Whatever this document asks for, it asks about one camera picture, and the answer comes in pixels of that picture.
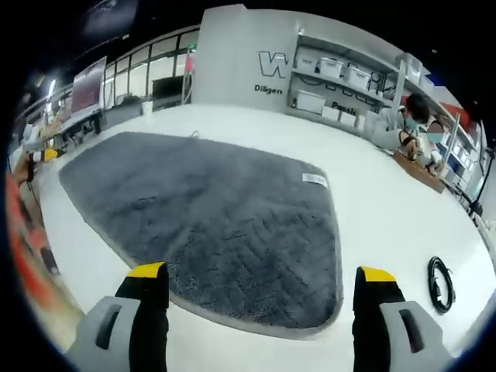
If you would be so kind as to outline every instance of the gray rug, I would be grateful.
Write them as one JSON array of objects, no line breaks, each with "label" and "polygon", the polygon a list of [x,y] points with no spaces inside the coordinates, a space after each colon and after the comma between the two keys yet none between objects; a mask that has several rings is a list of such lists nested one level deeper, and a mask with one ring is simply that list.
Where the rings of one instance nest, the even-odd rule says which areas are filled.
[{"label": "gray rug", "polygon": [[340,256],[329,190],[303,174],[325,176],[226,143],[121,133],[60,181],[128,264],[167,262],[182,305],[220,322],[314,329],[339,309]]}]

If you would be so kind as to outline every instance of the wooden board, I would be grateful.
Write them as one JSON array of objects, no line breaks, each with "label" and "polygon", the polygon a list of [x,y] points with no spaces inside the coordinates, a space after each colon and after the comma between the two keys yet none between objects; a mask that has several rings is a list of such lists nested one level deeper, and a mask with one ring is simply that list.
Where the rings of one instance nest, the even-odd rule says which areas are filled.
[{"label": "wooden board", "polygon": [[424,167],[421,167],[416,162],[409,160],[405,155],[399,153],[398,151],[394,152],[393,158],[413,178],[419,180],[440,194],[443,192],[445,188],[444,183],[437,177],[430,174]]}]

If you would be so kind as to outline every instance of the ceiling light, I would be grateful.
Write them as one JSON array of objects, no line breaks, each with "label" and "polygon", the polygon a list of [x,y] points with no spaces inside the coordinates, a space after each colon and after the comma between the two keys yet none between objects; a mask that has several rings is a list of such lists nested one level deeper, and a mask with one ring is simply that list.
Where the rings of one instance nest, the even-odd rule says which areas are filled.
[{"label": "ceiling light", "polygon": [[50,87],[48,88],[48,95],[52,95],[53,90],[55,89],[55,83],[57,80],[53,79],[52,82],[50,83]]}]

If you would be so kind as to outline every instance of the red object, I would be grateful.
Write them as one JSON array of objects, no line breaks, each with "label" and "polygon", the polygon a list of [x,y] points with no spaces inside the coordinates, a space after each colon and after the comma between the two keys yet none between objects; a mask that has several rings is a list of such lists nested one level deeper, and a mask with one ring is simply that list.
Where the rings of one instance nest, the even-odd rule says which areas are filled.
[{"label": "red object", "polygon": [[[400,105],[406,105],[406,98],[408,96],[404,95],[401,97],[401,103]],[[453,105],[448,105],[447,103],[442,103],[443,107],[451,114],[453,118],[456,117],[456,114],[459,112],[460,113],[460,125],[465,129],[465,132],[468,132],[470,129],[470,124],[472,123],[472,120],[470,119],[470,116],[468,115],[468,112],[466,112],[463,108],[461,107],[456,107]]]},{"label": "red object", "polygon": [[46,245],[46,235],[42,229],[30,229],[30,224],[26,223],[19,206],[22,203],[19,189],[10,174],[6,178],[6,199],[9,242],[15,268],[27,293],[38,305],[51,308],[54,305],[54,291],[48,280],[32,264],[33,255],[41,260],[40,248]]},{"label": "red object", "polygon": [[186,56],[186,71],[187,72],[193,71],[193,58],[191,58],[189,54]]}]

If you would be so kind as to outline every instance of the screen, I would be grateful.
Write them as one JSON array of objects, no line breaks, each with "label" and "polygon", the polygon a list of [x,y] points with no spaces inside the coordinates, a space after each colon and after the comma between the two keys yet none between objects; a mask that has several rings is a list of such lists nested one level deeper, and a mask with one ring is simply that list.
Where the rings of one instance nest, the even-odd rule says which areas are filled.
[{"label": "screen", "polygon": [[71,112],[78,112],[100,102],[103,73],[107,57],[86,67],[74,78]]},{"label": "screen", "polygon": [[183,77],[166,77],[153,81],[153,98],[166,98],[181,95]]}]

